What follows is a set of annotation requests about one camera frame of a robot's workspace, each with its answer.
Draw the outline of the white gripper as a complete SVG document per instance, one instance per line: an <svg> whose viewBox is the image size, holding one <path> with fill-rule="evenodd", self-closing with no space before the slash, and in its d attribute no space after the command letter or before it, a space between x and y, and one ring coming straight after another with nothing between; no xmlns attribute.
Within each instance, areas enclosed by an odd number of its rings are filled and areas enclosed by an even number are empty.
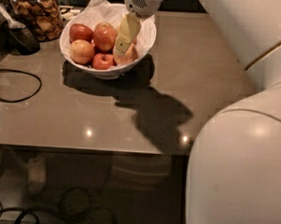
<svg viewBox="0 0 281 224"><path fill-rule="evenodd" d="M124 2L129 12L122 16L113 48L113 54L119 58L127 52L137 38L142 27L139 18L149 18L154 15L163 0L124 0Z"/></svg>

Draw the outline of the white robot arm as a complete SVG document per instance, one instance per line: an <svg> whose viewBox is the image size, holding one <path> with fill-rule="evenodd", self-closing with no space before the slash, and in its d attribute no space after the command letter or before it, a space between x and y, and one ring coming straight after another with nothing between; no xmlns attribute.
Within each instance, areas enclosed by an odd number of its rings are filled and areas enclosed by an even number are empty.
<svg viewBox="0 0 281 224"><path fill-rule="evenodd" d="M192 145L185 224L281 224L281 0L199 0L258 92Z"/></svg>

